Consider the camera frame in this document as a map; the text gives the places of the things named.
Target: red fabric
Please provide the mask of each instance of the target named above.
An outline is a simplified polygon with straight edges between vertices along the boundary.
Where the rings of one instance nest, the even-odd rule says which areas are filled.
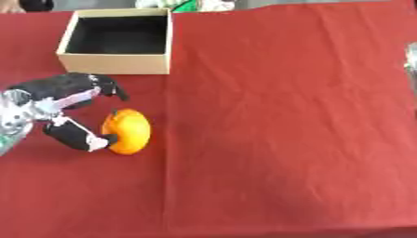
[[[0,86],[63,73],[69,14],[0,16]],[[417,224],[410,2],[175,15],[172,74],[117,76],[151,120],[134,156],[39,130],[0,160],[0,235],[399,237]]]

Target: white object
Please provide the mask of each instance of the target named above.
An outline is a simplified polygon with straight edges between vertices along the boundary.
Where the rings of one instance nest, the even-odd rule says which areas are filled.
[[[235,2],[222,0],[202,0],[200,11],[230,11],[235,9]]]
[[[173,7],[186,0],[136,0],[136,8],[147,7]]]

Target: open box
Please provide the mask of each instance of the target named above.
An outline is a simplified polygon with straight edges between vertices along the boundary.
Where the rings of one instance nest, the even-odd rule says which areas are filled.
[[[79,10],[57,55],[68,72],[168,74],[171,48],[167,8]]]

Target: green object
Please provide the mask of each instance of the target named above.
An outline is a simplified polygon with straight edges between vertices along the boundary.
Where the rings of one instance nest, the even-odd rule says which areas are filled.
[[[173,12],[196,12],[198,11],[197,0],[190,0],[174,7]]]

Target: orange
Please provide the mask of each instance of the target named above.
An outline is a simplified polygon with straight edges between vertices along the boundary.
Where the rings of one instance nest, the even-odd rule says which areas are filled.
[[[131,155],[146,146],[151,137],[151,126],[140,112],[124,109],[107,116],[101,133],[117,135],[118,142],[109,148],[111,151]]]

